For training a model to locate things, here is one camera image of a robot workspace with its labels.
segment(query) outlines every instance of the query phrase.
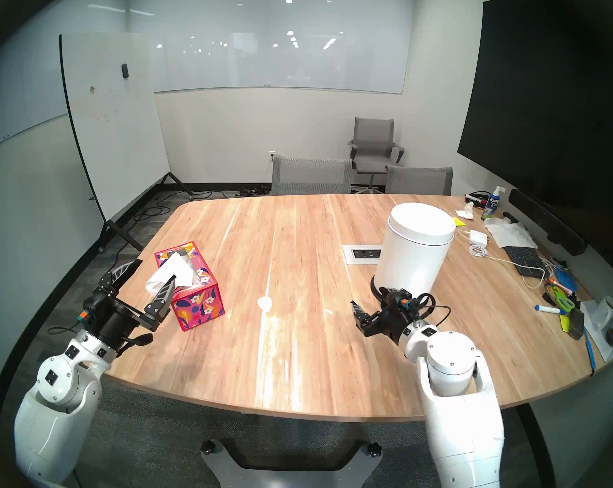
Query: whiteboard cleaner bottle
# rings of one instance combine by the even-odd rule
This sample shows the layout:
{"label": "whiteboard cleaner bottle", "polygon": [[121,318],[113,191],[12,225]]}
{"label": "whiteboard cleaner bottle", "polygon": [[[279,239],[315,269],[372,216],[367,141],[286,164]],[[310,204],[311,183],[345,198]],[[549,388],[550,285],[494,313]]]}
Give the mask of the whiteboard cleaner bottle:
{"label": "whiteboard cleaner bottle", "polygon": [[497,186],[494,193],[489,196],[485,209],[483,210],[483,216],[480,217],[481,220],[490,219],[497,212],[498,202],[501,200],[499,193],[501,192],[505,192],[505,189],[501,186]]}

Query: tissue box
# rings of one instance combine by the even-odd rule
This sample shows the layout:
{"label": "tissue box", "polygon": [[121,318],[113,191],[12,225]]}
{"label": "tissue box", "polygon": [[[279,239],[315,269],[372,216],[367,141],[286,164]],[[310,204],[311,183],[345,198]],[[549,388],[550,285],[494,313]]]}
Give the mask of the tissue box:
{"label": "tissue box", "polygon": [[218,282],[193,241],[155,252],[157,267],[164,264],[170,252],[180,249],[187,251],[200,281],[191,287],[177,287],[171,302],[180,327],[182,330],[189,330],[224,314],[225,310],[220,298]]}

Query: conference table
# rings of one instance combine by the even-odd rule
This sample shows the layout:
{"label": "conference table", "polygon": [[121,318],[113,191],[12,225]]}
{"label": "conference table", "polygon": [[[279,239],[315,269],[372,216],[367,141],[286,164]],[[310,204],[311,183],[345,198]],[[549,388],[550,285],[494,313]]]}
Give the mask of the conference table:
{"label": "conference table", "polygon": [[[347,265],[343,244],[381,244],[390,210],[422,202],[450,215],[464,198],[409,194],[322,194],[207,200],[180,206],[140,255],[119,293],[138,309],[153,253],[194,241],[218,280],[225,314],[183,332],[171,311],[144,347],[132,347],[106,376],[154,394],[243,413],[330,421],[423,420],[415,366],[383,335],[365,338],[350,307],[373,313],[375,265]],[[481,229],[479,211],[467,227]],[[501,407],[526,403],[587,378],[584,338],[558,315],[537,312],[509,262],[478,258],[456,235],[431,293],[452,308],[440,330],[470,337],[487,360]],[[508,260],[490,240],[490,255]],[[536,285],[537,279],[528,278]],[[272,301],[263,306],[262,297]],[[589,299],[580,290],[578,298]],[[444,316],[439,308],[428,319]],[[134,332],[132,336],[146,332]],[[597,367],[603,359],[594,350]],[[475,391],[474,384],[470,391]]]}

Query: black knob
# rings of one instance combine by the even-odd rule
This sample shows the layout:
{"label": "black knob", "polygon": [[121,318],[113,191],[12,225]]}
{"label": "black knob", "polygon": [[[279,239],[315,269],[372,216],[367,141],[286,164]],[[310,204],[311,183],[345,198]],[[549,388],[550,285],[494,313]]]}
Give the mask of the black knob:
{"label": "black knob", "polygon": [[206,455],[211,455],[216,449],[216,444],[212,440],[206,440],[202,443],[200,447],[200,451],[205,453]]}
{"label": "black knob", "polygon": [[613,346],[613,329],[611,327],[604,333],[604,340],[607,341],[609,346]]}
{"label": "black knob", "polygon": [[383,449],[379,443],[368,444],[368,453],[372,458],[380,457]]}

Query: soundbar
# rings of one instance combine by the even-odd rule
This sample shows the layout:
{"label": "soundbar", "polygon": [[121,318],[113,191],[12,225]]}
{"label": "soundbar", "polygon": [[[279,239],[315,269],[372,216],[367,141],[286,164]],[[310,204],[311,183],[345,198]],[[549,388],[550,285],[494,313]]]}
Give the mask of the soundbar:
{"label": "soundbar", "polygon": [[587,249],[587,242],[562,222],[546,205],[518,189],[513,189],[507,199],[512,206],[519,208],[523,214],[546,231],[551,243],[563,246],[573,256],[582,255]]}

